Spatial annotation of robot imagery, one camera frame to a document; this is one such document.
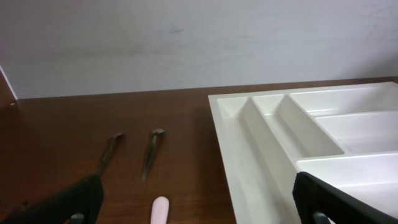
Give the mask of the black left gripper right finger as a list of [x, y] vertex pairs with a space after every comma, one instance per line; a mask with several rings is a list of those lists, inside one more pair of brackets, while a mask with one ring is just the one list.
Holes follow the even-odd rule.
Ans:
[[397, 224], [397, 219], [344, 193], [321, 179], [299, 172], [292, 191], [300, 221]]

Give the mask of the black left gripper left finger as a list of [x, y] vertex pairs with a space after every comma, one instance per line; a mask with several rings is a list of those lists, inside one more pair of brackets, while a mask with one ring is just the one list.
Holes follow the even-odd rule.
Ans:
[[103, 200], [101, 177], [93, 174], [31, 207], [10, 213], [2, 223], [96, 223]]

